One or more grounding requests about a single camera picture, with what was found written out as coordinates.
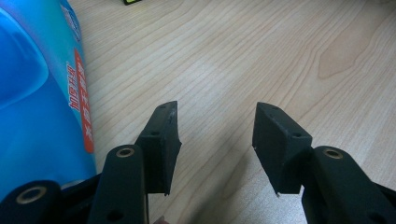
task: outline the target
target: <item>red label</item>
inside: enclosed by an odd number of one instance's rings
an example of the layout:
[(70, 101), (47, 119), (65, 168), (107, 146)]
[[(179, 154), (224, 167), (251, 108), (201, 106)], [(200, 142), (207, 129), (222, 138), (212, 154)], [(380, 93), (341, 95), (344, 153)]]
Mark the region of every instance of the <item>red label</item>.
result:
[(82, 134), (84, 135), (84, 147), (89, 153), (93, 153), (93, 137), (90, 117), (90, 105), (88, 104), (87, 84), (85, 82), (84, 67), (78, 51), (75, 49), (76, 75), (78, 81), (79, 113), (81, 115)]

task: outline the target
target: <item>blue container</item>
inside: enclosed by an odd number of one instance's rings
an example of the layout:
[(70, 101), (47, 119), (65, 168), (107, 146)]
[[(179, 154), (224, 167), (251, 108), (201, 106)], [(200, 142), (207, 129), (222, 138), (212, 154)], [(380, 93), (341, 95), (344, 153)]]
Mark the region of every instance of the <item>blue container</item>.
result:
[(0, 200), (96, 174), (80, 41), (66, 0), (0, 0)]

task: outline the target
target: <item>blue bottle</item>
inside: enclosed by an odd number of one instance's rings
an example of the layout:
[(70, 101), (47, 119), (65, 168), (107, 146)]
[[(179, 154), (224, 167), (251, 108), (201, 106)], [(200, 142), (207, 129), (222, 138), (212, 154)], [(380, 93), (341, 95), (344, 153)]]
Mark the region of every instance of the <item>blue bottle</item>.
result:
[(96, 174), (78, 20), (66, 0), (0, 0), (0, 201)]

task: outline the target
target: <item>wood grain pattern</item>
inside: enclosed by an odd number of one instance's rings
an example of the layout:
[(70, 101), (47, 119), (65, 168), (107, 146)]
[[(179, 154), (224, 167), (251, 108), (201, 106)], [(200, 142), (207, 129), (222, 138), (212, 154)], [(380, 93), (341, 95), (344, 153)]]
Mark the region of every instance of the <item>wood grain pattern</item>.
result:
[(304, 223), (277, 198), (251, 147), (257, 102), (396, 189), (396, 5), (368, 0), (71, 0), (85, 47), (98, 170), (178, 100), (183, 143), (170, 223)]

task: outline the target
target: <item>wooden surface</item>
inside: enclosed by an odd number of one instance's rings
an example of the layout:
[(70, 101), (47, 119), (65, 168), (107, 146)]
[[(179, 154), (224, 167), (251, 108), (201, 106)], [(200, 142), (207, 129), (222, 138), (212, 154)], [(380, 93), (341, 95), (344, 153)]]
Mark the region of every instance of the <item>wooden surface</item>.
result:
[(70, 0), (80, 21), (98, 170), (178, 100), (183, 146), (150, 220), (304, 223), (251, 146), (257, 102), (396, 189), (396, 5), (332, 0)]

